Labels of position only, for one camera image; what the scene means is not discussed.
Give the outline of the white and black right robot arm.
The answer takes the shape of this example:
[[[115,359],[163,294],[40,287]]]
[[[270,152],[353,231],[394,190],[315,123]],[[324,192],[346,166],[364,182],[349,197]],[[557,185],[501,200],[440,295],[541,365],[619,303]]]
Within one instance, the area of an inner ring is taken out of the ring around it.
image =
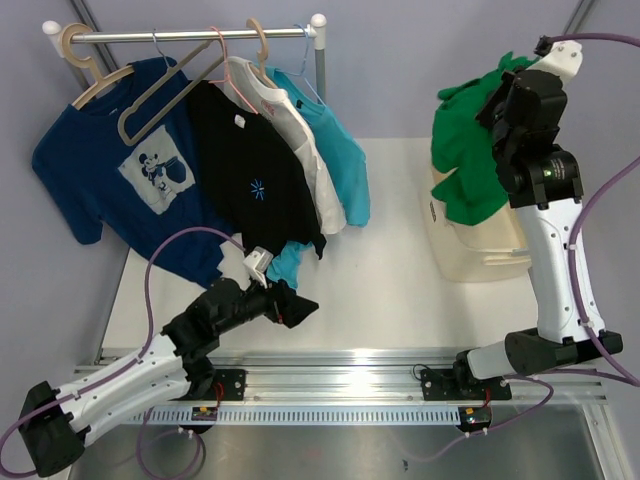
[[[537,325],[457,355],[454,389],[474,397],[491,380],[530,376],[618,354],[591,290],[579,232],[583,186],[578,162],[555,141],[567,95],[559,76],[517,70],[477,114],[491,134],[492,156],[525,235]]]

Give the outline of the green t shirt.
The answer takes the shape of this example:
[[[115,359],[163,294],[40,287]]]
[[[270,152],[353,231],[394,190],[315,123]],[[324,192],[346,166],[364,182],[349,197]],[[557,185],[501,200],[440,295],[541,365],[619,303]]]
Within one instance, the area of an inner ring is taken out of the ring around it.
[[[476,121],[476,115],[500,86],[504,72],[533,64],[532,59],[508,52],[485,75],[438,92],[431,160],[445,178],[435,184],[431,194],[445,205],[450,221],[475,226],[507,203],[495,172],[490,133]]]

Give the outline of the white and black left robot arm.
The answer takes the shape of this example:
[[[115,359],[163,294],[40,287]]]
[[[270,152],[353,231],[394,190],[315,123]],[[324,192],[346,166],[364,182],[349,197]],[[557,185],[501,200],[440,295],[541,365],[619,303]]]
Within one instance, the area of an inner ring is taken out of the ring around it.
[[[90,375],[54,388],[33,386],[18,431],[35,475],[54,475],[85,449],[136,414],[169,400],[198,400],[214,387],[209,354],[222,334],[258,317],[292,329],[318,310],[285,282],[247,289],[217,280],[143,346]]]

